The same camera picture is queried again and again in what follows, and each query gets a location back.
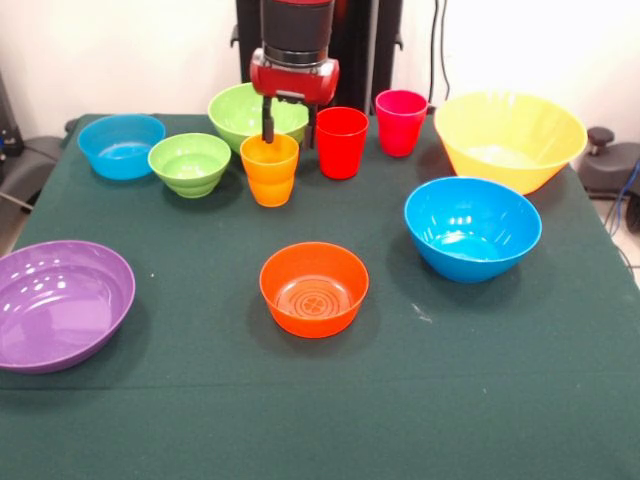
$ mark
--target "blue bowl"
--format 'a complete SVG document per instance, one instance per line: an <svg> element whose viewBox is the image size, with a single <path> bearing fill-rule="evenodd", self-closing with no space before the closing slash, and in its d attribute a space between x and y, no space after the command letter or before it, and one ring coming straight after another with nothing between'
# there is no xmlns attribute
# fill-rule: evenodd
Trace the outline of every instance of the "blue bowl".
<svg viewBox="0 0 640 480"><path fill-rule="evenodd" d="M91 167L112 180L131 180L151 173L149 150L163 140L162 122L148 115L112 115L87 125L78 147Z"/></svg>
<svg viewBox="0 0 640 480"><path fill-rule="evenodd" d="M529 200L498 183L446 177L407 199L404 218L422 257L461 283L496 277L540 240L542 222Z"/></svg>

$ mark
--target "bowl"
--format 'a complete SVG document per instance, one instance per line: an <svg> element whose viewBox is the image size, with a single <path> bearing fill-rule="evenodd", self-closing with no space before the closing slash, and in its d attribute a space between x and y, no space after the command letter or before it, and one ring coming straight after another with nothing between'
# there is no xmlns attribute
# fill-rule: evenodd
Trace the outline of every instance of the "bowl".
<svg viewBox="0 0 640 480"><path fill-rule="evenodd" d="M260 272L260 290L276 323L305 338L347 328L369 288L364 263L349 250L322 242L290 245Z"/></svg>
<svg viewBox="0 0 640 480"><path fill-rule="evenodd" d="M158 177L184 198L208 195L229 165L229 146L213 135L185 133L158 143L149 152L149 165Z"/></svg>
<svg viewBox="0 0 640 480"><path fill-rule="evenodd" d="M404 217L426 262L461 283L506 272L535 247L542 233L540 215L529 200L479 178L425 183L407 199Z"/></svg>
<svg viewBox="0 0 640 480"><path fill-rule="evenodd" d="M149 115L112 115L90 123L78 135L78 147L93 170L111 180L132 180L151 173L147 155L166 129Z"/></svg>
<svg viewBox="0 0 640 480"><path fill-rule="evenodd" d="M582 122L533 95L478 92L445 102L435 128L458 175L502 183L526 195L587 144Z"/></svg>
<svg viewBox="0 0 640 480"><path fill-rule="evenodd" d="M309 123L309 111L305 106L274 100L271 115L276 133L302 142ZM231 149L240 154L242 142L262 133L262 95L256 93L251 83L228 88L209 103L209 118Z"/></svg>
<svg viewBox="0 0 640 480"><path fill-rule="evenodd" d="M96 243L40 243L0 259L0 369L47 373L86 360L134 293L126 260Z"/></svg>

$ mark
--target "green bowl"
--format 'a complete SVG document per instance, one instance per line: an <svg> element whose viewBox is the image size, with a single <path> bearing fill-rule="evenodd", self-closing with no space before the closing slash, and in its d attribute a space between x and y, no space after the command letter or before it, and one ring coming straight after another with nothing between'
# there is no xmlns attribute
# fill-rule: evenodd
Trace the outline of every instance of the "green bowl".
<svg viewBox="0 0 640 480"><path fill-rule="evenodd" d="M302 142L309 123L309 111L304 105L274 100L271 114L276 133ZM228 88L209 103L209 118L220 136L239 154L242 142L262 133L262 95L256 93L251 83Z"/></svg>
<svg viewBox="0 0 640 480"><path fill-rule="evenodd" d="M229 165L229 146L213 135L185 133L169 137L149 152L149 166L181 197L200 198L218 185Z"/></svg>

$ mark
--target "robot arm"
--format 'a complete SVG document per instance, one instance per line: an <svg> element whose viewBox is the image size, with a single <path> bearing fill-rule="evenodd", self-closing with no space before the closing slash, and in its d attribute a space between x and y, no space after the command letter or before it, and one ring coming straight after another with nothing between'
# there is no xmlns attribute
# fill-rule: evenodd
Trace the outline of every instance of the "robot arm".
<svg viewBox="0 0 640 480"><path fill-rule="evenodd" d="M334 0L261 0L263 48L251 59L251 82L264 96L262 138L273 141L273 98L309 108L305 145L313 147L318 106L327 105L340 67L329 58Z"/></svg>

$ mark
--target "purple bowl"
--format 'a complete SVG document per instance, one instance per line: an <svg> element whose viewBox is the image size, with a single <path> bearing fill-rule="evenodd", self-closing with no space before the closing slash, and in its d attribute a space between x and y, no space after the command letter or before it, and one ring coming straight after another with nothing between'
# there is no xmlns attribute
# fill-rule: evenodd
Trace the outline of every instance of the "purple bowl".
<svg viewBox="0 0 640 480"><path fill-rule="evenodd" d="M0 259L0 369L47 373L102 348L131 307L135 278L97 243L56 241Z"/></svg>

